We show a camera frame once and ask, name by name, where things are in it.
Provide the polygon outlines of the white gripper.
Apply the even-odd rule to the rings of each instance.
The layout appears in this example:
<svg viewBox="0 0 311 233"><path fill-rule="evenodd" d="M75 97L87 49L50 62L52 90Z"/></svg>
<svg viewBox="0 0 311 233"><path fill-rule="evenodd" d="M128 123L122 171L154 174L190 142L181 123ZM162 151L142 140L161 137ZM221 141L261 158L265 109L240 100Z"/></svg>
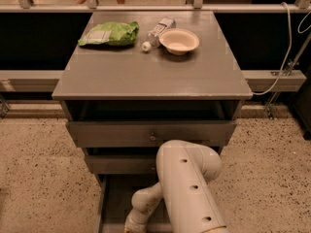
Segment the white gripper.
<svg viewBox="0 0 311 233"><path fill-rule="evenodd" d="M139 216L134 218L128 216L124 225L124 233L147 233L148 218L146 216Z"/></svg>

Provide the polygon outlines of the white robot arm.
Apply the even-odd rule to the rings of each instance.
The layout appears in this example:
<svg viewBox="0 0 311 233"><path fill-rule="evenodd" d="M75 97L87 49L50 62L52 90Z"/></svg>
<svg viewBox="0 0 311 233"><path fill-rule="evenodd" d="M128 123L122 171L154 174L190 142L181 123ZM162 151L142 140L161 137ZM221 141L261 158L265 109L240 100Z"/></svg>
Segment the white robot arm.
<svg viewBox="0 0 311 233"><path fill-rule="evenodd" d="M160 146L155 163L158 182L133 194L124 233L147 233L160 202L165 203L173 233L229 233L207 185L222 169L213 149L171 140Z"/></svg>

